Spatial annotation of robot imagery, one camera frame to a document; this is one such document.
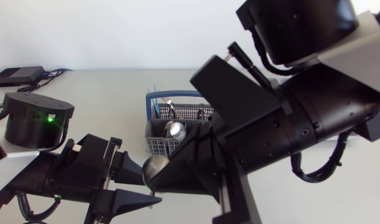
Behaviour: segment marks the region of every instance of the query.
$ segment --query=white table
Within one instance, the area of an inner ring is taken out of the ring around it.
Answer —
[[[159,90],[193,90],[189,83],[194,70],[76,71],[56,78],[36,91],[75,106],[68,137],[79,141],[91,133],[104,139],[123,139],[121,151],[142,165],[146,153],[145,95],[157,85]],[[16,88],[3,88],[15,91]],[[198,103],[197,98],[173,98],[176,103]],[[6,119],[0,122],[5,126]],[[322,166],[335,147],[323,142],[304,152],[303,168],[314,171]],[[321,184],[308,184],[292,173],[288,158],[249,174],[249,182],[264,224],[270,223],[380,223],[380,140],[371,144],[351,141],[342,158],[343,167]],[[149,194],[144,186],[110,184]],[[211,223],[220,206],[211,196],[157,194],[163,201],[151,210],[142,208],[120,215],[112,223]],[[43,212],[51,198],[30,196],[35,213]],[[88,204],[62,201],[45,220],[54,223],[83,223]],[[24,223],[17,200],[0,211],[0,223]]]

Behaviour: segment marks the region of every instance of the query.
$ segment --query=blue handle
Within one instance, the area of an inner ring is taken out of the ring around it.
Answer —
[[[147,121],[151,120],[151,99],[171,97],[171,96],[202,97],[202,95],[196,90],[169,90],[169,91],[157,91],[153,93],[147,93],[146,95]]]

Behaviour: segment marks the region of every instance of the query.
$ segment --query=white wall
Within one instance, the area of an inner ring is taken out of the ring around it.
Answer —
[[[0,71],[197,68],[237,41],[258,62],[235,11],[244,0],[0,0]],[[380,0],[353,0],[358,13]]]

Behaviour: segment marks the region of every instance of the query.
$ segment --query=dish rack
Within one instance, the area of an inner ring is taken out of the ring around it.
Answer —
[[[147,152],[149,154],[169,157],[182,142],[169,138],[168,136],[164,137],[164,128],[169,121],[184,124],[188,134],[194,125],[208,122],[208,117],[215,112],[215,109],[210,105],[203,103],[197,105],[174,104],[173,106],[176,112],[182,115],[183,119],[179,119],[177,113],[173,119],[173,117],[170,118],[171,107],[167,103],[159,104],[159,113],[155,105],[151,107],[151,99],[171,96],[202,97],[199,92],[191,90],[158,91],[146,95],[147,124],[145,137],[147,141]]]

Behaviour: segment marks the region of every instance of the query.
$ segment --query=black device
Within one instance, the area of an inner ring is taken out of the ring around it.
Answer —
[[[7,68],[0,73],[0,87],[35,85],[45,72],[42,66]]]
[[[34,93],[6,93],[3,110],[9,114],[6,140],[22,147],[44,149],[60,142],[74,107]]]
[[[318,183],[341,165],[351,132],[369,141],[380,138],[380,92],[313,56],[357,28],[349,0],[247,0],[237,15],[251,31],[264,66],[295,76],[273,89],[239,46],[231,44],[229,53],[259,86],[213,56],[191,83],[216,113],[208,123],[193,127],[170,162],[147,183],[153,192],[213,196],[223,212],[214,224],[261,223],[248,173],[291,157],[296,176]],[[267,54],[275,64],[292,68],[276,69]],[[301,150],[335,134],[339,138],[331,158],[305,174]]]
[[[71,104],[34,93],[7,93],[2,107],[0,119],[9,117],[5,139],[41,152],[0,190],[0,206],[17,196],[24,218],[37,223],[51,215],[61,199],[86,202],[89,209],[84,223],[109,223],[116,215],[162,200],[127,190],[107,189],[110,180],[144,185],[141,167],[127,152],[117,151],[122,144],[120,139],[107,141],[88,134],[77,143],[69,139],[61,154],[51,152],[65,141],[74,111]],[[0,146],[0,160],[6,154]],[[55,202],[46,211],[34,214],[26,194],[51,197]]]

